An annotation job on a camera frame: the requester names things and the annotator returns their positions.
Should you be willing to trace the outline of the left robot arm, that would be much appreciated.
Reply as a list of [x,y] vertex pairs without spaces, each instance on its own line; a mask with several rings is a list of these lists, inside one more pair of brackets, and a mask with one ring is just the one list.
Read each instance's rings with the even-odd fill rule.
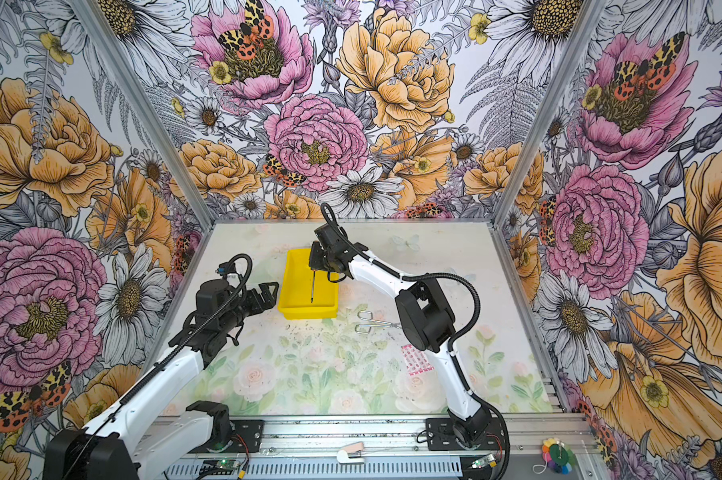
[[272,308],[279,285],[249,289],[224,279],[204,282],[195,311],[151,369],[113,405],[78,430],[66,429],[47,445],[45,479],[154,479],[185,454],[228,448],[234,437],[229,409],[196,401],[162,432],[148,431],[171,400],[214,360],[231,331]]

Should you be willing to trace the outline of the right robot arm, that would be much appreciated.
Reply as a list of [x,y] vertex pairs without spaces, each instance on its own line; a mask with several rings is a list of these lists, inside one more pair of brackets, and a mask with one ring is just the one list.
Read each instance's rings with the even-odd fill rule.
[[[382,262],[364,245],[350,242],[344,230],[330,222],[317,228],[315,234],[309,267],[363,282],[394,300],[406,339],[424,352],[442,385],[455,437],[462,446],[474,447],[490,425],[493,411],[471,387],[456,341],[479,319],[477,290],[456,274],[406,274]],[[473,300],[472,316],[461,329],[455,328],[456,316],[439,283],[441,279],[462,284]]]

